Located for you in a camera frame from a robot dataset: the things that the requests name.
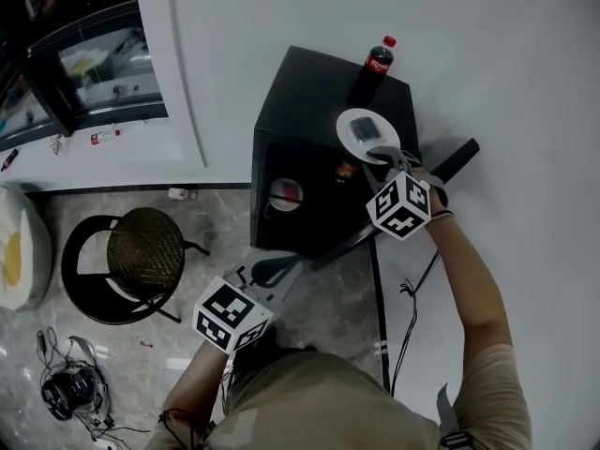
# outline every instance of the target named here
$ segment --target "black stool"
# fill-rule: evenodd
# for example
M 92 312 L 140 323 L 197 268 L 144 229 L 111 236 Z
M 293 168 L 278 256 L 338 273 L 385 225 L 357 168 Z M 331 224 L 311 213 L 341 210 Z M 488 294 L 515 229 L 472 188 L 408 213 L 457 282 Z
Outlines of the black stool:
M 79 274 L 83 244 L 94 234 L 111 231 L 106 250 L 108 274 Z M 123 217 L 86 218 L 68 238 L 61 272 L 71 302 L 92 320 L 109 325 L 134 323 L 154 312 L 180 323 L 161 307 L 173 295 L 184 270 L 186 242 L 175 222 L 155 208 L 136 208 Z M 110 278 L 128 297 L 118 293 Z

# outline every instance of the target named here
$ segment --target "coca-cola bottle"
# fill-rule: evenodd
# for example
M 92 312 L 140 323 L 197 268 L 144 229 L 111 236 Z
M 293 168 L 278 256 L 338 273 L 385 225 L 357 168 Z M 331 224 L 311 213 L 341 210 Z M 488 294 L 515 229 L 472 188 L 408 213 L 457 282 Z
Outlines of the coca-cola bottle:
M 394 62 L 392 49 L 395 45 L 396 39 L 386 36 L 382 45 L 371 49 L 363 69 L 348 95 L 348 103 L 366 105 L 373 99 L 377 87 L 382 83 L 383 77 Z
M 396 46 L 396 39 L 385 36 L 383 44 L 373 47 L 368 53 L 362 73 L 365 77 L 379 85 L 387 71 L 394 62 L 392 49 Z

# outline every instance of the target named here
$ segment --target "beige shirt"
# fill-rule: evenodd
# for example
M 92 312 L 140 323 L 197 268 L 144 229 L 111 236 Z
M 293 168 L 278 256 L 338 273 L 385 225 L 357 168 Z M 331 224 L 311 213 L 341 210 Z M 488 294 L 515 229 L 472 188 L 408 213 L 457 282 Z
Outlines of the beige shirt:
M 263 370 L 206 439 L 211 449 L 437 449 L 438 424 L 411 412 L 342 358 L 300 352 Z M 454 404 L 476 449 L 531 448 L 513 349 L 495 345 L 466 368 Z M 189 443 L 189 427 L 171 425 Z M 181 446 L 158 424 L 146 450 Z

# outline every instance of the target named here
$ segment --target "white plate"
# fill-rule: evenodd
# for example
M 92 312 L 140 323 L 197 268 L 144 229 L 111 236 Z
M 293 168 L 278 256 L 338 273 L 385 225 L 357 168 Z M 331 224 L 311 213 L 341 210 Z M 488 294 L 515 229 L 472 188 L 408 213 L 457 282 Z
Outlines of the white plate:
M 356 140 L 354 137 L 353 131 L 350 128 L 350 122 L 355 120 L 356 118 L 360 118 L 363 116 L 370 117 L 377 129 L 382 134 L 382 139 L 371 144 L 361 143 Z M 392 124 L 390 124 L 385 118 L 383 118 L 378 113 L 372 112 L 367 109 L 349 109 L 346 112 L 342 113 L 336 122 L 336 130 L 337 137 L 342 142 L 342 144 L 346 147 L 346 149 L 353 154 L 355 157 L 360 158 L 366 163 L 374 163 L 376 165 L 383 165 L 385 162 L 373 158 L 367 155 L 367 151 L 373 147 L 380 145 L 388 145 L 395 146 L 400 148 L 400 138 Z

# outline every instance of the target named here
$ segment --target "black box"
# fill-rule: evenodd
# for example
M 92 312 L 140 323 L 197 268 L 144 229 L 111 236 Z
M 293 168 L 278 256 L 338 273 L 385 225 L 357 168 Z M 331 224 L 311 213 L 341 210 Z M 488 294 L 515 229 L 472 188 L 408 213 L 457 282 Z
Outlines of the black box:
M 362 162 L 344 148 L 336 131 L 339 115 L 357 106 L 350 95 L 361 69 L 299 47 L 286 53 L 255 126 L 252 246 L 316 258 L 368 221 L 365 204 L 373 193 Z M 362 106 L 383 116 L 398 132 L 402 148 L 421 157 L 408 84 L 385 77 Z M 271 195 L 272 184 L 281 178 L 297 183 L 301 198 L 286 184 L 283 194 Z M 278 210 L 278 201 L 297 208 Z

